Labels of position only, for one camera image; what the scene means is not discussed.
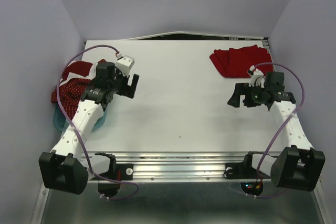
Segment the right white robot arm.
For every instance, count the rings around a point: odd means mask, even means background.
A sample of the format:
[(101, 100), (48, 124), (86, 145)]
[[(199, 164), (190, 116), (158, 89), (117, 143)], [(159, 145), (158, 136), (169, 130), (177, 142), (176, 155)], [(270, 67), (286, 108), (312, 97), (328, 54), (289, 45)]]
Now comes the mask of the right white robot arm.
[(248, 108), (265, 105), (278, 127), (275, 138), (282, 141), (284, 149), (277, 157), (250, 151), (242, 162), (225, 164), (224, 178), (255, 179), (255, 184), (243, 187), (248, 194), (260, 195), (265, 178), (276, 187), (313, 191), (326, 159), (305, 136), (295, 98), (285, 91), (284, 73), (262, 73), (252, 66), (248, 74), (251, 80), (235, 85), (228, 105), (234, 108), (241, 104)]

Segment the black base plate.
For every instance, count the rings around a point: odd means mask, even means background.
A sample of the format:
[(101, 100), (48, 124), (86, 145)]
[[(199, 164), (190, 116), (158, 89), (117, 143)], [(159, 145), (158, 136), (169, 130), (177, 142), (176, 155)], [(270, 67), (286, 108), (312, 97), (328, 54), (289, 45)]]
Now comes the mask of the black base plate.
[(257, 175), (254, 168), (245, 165), (244, 162), (225, 163), (223, 177), (228, 180), (242, 180), (240, 187), (246, 196), (268, 199), (272, 195), (262, 195), (264, 184), (263, 178)]
[[(114, 168), (110, 168), (107, 172), (100, 174), (100, 176), (117, 181), (132, 182), (133, 180), (134, 165), (131, 163), (116, 164)], [(121, 189), (120, 183), (110, 183), (104, 179), (100, 179), (97, 176), (93, 176), (91, 181), (98, 181), (97, 190), (102, 198), (114, 198), (117, 197), (118, 192)]]

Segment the aluminium rail frame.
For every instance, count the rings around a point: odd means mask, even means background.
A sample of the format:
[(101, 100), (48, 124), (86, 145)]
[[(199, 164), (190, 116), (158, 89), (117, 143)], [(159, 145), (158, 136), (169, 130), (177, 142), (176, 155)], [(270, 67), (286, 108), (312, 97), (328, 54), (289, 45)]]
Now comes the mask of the aluminium rail frame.
[(227, 104), (235, 84), (210, 60), (215, 49), (266, 48), (264, 39), (243, 40), (88, 40), (83, 61), (135, 59), (140, 76), (134, 98), (117, 94), (104, 125), (91, 131), (89, 156), (113, 154), (117, 164), (134, 165), (132, 182), (117, 197), (102, 198), (98, 181), (84, 191), (58, 190), (47, 203), (47, 223), (331, 223), (320, 178), (313, 191), (276, 187), (263, 179), (262, 195), (246, 196), (242, 180), (223, 177), (225, 163), (250, 151), (277, 157), (284, 146), (265, 105)]

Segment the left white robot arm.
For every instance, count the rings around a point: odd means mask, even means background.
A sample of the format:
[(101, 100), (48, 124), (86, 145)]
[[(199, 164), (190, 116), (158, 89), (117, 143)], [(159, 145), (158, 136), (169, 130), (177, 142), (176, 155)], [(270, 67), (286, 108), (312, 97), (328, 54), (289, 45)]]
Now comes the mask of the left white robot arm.
[(114, 94), (134, 98), (139, 75), (135, 74), (132, 83), (128, 83), (133, 65), (134, 59), (128, 56), (97, 64), (96, 75), (83, 92), (61, 139), (50, 152), (39, 157), (46, 188), (79, 195), (94, 178), (123, 184), (116, 157), (104, 152), (89, 156), (85, 143)]

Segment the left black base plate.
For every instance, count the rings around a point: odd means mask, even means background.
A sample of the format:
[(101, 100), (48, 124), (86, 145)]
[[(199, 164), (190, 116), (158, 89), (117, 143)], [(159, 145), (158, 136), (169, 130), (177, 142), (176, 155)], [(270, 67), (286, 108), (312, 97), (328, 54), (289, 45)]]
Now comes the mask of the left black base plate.
[[(133, 180), (134, 165), (131, 163), (116, 164), (114, 168), (110, 168), (107, 172), (100, 174), (100, 176), (117, 181), (132, 182)], [(97, 176), (93, 176), (91, 181), (98, 181), (97, 190), (102, 198), (114, 198), (117, 197), (118, 192), (121, 189), (120, 183), (110, 183), (104, 179), (100, 179)]]

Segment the folded plain red skirt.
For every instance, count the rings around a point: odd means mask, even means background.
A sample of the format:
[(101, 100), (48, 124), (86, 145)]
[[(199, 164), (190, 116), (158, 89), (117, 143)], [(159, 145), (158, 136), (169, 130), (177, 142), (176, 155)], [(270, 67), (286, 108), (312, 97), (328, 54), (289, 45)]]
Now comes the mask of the folded plain red skirt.
[(243, 48), (215, 49), (210, 60), (224, 78), (249, 78), (249, 68), (264, 62), (272, 62), (267, 49), (257, 45)]

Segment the teal plastic basket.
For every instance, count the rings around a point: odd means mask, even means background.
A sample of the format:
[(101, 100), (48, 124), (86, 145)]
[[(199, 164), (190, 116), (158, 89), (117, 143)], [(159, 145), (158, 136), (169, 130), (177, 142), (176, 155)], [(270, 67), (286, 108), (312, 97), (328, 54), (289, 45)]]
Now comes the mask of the teal plastic basket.
[[(92, 128), (93, 131), (101, 128), (104, 125), (105, 120), (106, 120), (106, 115), (107, 115), (107, 110), (105, 110), (103, 116), (97, 120), (97, 122)], [(65, 131), (67, 127), (69, 126), (69, 123), (66, 121), (66, 118), (64, 117), (58, 105), (56, 105), (55, 107), (53, 124), (56, 130), (60, 132)]]

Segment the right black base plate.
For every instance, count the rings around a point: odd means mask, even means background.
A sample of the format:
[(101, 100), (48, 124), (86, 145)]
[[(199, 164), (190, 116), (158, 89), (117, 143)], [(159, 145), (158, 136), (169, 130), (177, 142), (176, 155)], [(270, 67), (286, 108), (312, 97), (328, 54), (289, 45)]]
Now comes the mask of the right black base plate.
[(244, 162), (225, 163), (223, 177), (228, 180), (242, 180), (240, 187), (246, 196), (268, 199), (272, 195), (262, 195), (264, 184), (263, 178), (257, 175), (254, 168), (245, 165)]

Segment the red polka dot skirt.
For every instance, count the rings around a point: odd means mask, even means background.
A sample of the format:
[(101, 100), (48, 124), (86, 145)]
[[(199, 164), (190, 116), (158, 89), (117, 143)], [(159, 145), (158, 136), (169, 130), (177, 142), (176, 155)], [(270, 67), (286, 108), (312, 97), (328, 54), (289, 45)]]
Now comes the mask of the red polka dot skirt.
[(97, 64), (73, 61), (62, 74), (59, 87), (60, 102), (71, 120), (77, 112), (81, 95), (96, 76)]

